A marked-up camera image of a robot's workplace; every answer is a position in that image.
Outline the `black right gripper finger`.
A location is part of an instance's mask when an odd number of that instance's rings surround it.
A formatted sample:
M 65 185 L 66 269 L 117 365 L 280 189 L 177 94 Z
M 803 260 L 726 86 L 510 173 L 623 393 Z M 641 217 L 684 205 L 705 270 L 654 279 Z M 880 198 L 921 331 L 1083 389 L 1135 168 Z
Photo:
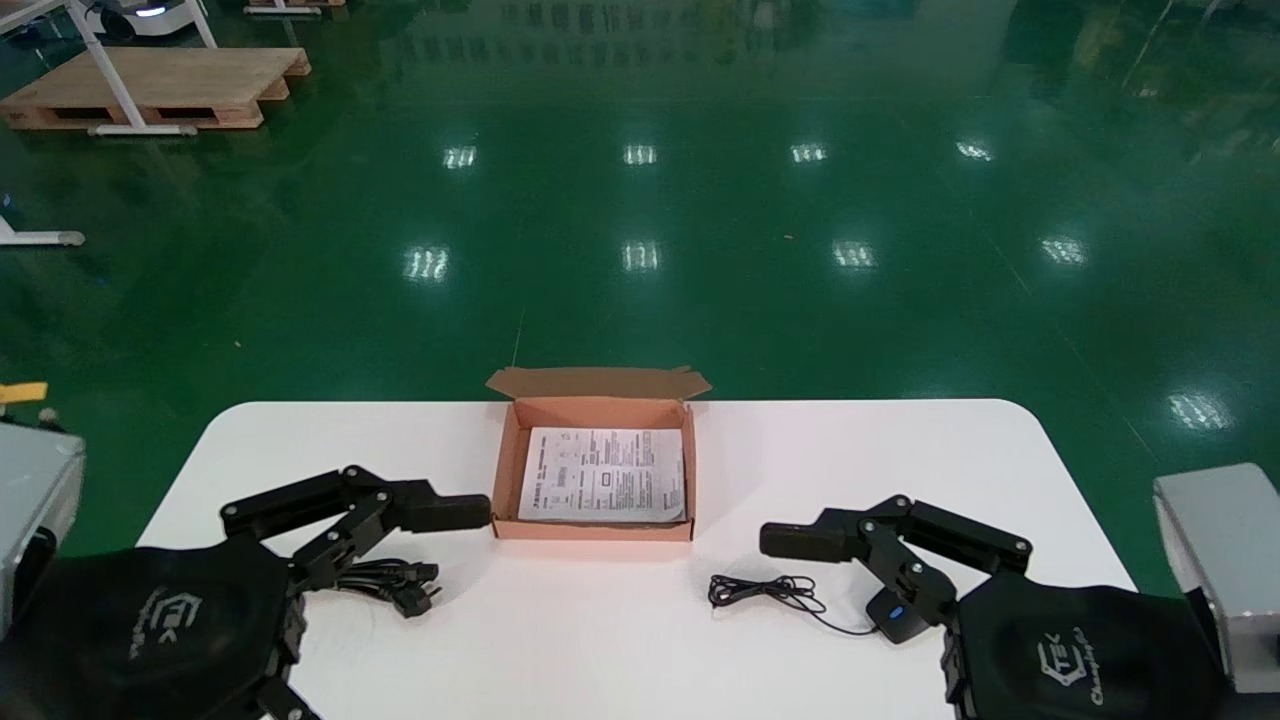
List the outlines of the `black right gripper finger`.
M 883 584 L 867 605 L 878 629 L 927 629 L 954 614 L 955 584 L 916 550 L 988 575 L 1021 575 L 1032 543 L 904 495 L 868 510 L 824 509 L 808 525 L 771 521 L 760 529 L 760 551 L 767 556 L 863 565 Z

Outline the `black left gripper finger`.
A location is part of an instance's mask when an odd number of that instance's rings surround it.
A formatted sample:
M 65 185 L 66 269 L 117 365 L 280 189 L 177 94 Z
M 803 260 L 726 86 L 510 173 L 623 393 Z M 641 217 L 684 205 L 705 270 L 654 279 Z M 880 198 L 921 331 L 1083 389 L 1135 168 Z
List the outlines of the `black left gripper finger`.
M 288 561 L 296 587 L 320 591 L 335 587 L 357 559 L 396 530 L 428 534 L 488 527 L 492 501 L 485 495 L 439 495 L 428 479 L 385 480 L 347 466 L 230 501 L 220 518 L 227 537 L 251 536 L 259 542 L 332 520 Z

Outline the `black cloth-covered left gripper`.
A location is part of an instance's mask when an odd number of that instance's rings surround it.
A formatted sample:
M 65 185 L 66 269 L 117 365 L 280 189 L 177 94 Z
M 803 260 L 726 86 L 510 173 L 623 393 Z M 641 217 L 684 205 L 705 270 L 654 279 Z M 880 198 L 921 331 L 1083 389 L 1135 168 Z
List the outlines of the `black cloth-covered left gripper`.
M 320 719 L 288 682 L 303 609 L 251 539 L 55 559 L 3 639 L 3 716 Z

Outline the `black cloth-covered right gripper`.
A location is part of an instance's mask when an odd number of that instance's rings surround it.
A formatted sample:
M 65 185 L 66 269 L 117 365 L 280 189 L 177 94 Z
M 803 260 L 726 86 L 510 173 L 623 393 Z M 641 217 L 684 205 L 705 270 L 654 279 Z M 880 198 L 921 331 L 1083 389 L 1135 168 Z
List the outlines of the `black cloth-covered right gripper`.
M 1225 682 L 1190 606 L 1002 573 L 959 601 L 940 666 L 956 719 L 1212 719 Z

